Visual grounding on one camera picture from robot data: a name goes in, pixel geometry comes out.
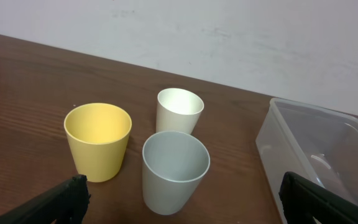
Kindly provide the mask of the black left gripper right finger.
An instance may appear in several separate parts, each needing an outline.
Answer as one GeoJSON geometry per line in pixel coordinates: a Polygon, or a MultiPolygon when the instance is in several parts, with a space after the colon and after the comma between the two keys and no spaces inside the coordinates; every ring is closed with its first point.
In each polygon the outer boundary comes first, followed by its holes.
{"type": "Polygon", "coordinates": [[[357,205],[294,172],[284,174],[279,197],[288,224],[358,224],[357,205]]]}

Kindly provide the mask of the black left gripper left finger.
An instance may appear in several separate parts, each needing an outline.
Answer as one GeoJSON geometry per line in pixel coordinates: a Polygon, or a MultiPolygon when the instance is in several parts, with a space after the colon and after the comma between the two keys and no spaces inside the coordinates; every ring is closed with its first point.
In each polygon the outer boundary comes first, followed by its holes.
{"type": "Polygon", "coordinates": [[[81,224],[91,195],[85,175],[75,175],[0,216],[0,223],[81,224]]]}

